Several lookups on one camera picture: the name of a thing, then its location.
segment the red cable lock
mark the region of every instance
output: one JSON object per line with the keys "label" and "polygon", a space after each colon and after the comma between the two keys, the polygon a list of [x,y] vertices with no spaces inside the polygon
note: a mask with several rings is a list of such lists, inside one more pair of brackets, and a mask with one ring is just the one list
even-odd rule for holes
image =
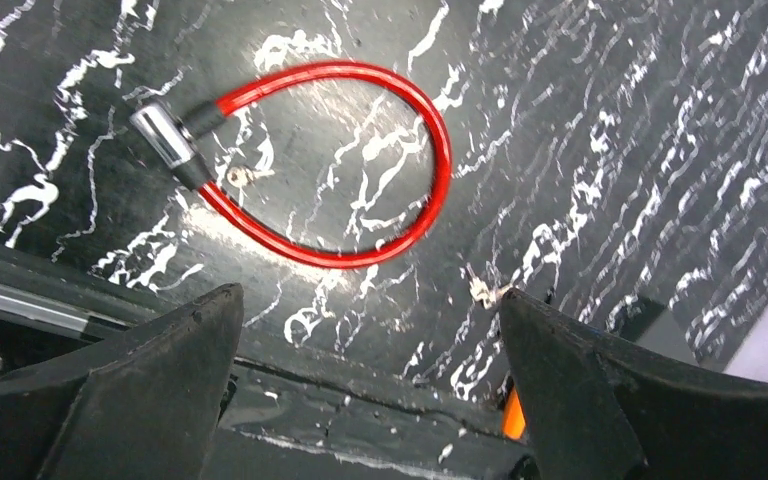
{"label": "red cable lock", "polygon": [[[323,268],[354,269],[385,262],[404,253],[422,238],[443,208],[452,176],[452,148],[446,125],[443,122],[443,116],[434,107],[431,99],[411,81],[390,70],[366,63],[334,60],[301,65],[267,75],[221,97],[216,101],[216,107],[222,115],[228,117],[240,108],[257,102],[279,90],[301,83],[339,78],[363,80],[386,88],[413,107],[422,115],[423,120],[428,125],[435,156],[434,180],[431,194],[416,221],[404,233],[381,248],[374,250],[357,253],[318,251],[288,240],[248,215],[215,182],[208,181],[201,184],[198,187],[198,191],[207,203],[228,219],[231,224],[269,250],[306,265]],[[132,117],[132,121],[143,131],[143,134],[158,149],[167,165],[177,175],[176,170],[180,171],[182,168],[185,168],[186,162],[195,157],[192,148],[190,147],[190,158],[170,157],[169,149],[178,150],[182,148],[181,145],[174,141],[176,139],[157,138],[158,136],[165,137],[168,132],[166,131],[167,128],[163,128],[164,125],[158,127],[160,122],[156,118],[142,120],[138,118],[139,116],[140,112]]]}

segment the cable lock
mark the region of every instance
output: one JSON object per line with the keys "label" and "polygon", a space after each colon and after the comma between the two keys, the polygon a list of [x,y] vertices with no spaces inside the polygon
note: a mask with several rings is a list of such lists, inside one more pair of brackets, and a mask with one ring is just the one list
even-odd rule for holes
{"label": "cable lock", "polygon": [[[324,252],[297,244],[277,234],[242,210],[216,185],[204,158],[193,142],[213,131],[225,119],[246,105],[279,90],[301,83],[326,79],[354,79],[383,87],[407,102],[425,120],[434,150],[434,179],[428,203],[416,221],[404,233],[381,248],[357,253]],[[157,150],[173,175],[199,194],[231,224],[269,250],[306,265],[322,268],[363,268],[390,260],[419,241],[443,209],[452,176],[452,147],[443,116],[431,99],[410,80],[396,73],[366,63],[334,60],[311,63],[267,75],[206,104],[180,123],[175,122],[159,104],[138,110],[131,122]]]}

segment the black marble surface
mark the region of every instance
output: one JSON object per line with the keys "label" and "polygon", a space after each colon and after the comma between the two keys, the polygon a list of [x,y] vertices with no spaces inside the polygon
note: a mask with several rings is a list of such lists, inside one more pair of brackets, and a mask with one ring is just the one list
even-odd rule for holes
{"label": "black marble surface", "polygon": [[[127,121],[330,57],[417,82],[456,154],[433,231],[363,271],[260,248]],[[352,82],[266,99],[201,148],[220,177],[273,170],[244,206],[331,249],[398,232],[430,182],[415,115]],[[240,282],[248,329],[475,401],[504,371],[509,285],[597,326],[646,293],[717,368],[768,301],[768,1],[1,0],[0,243],[175,303]]]}

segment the orange reflector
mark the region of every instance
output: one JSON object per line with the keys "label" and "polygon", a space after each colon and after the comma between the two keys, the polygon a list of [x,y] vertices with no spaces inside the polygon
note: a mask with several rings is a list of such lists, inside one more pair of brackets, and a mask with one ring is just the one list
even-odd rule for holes
{"label": "orange reflector", "polygon": [[525,431],[525,415],[519,404],[516,388],[511,391],[508,403],[505,404],[505,414],[502,416],[502,433],[513,440],[519,440]]}

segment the red coiled cable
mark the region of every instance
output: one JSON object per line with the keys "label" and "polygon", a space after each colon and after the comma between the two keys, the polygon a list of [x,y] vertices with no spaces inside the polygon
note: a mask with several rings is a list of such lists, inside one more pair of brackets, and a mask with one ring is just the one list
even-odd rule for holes
{"label": "red coiled cable", "polygon": [[390,90],[425,120],[431,133],[435,156],[431,195],[416,221],[398,238],[381,248],[357,253],[324,252],[294,243],[275,233],[257,219],[249,216],[214,182],[199,189],[201,196],[217,212],[246,235],[273,252],[307,265],[323,268],[363,268],[392,259],[416,243],[434,223],[443,209],[443,202],[452,176],[452,147],[443,116],[431,99],[410,80],[384,68],[348,60],[312,63],[289,68],[228,93],[216,105],[226,117],[238,109],[279,90],[314,80],[348,78],[374,83]]}

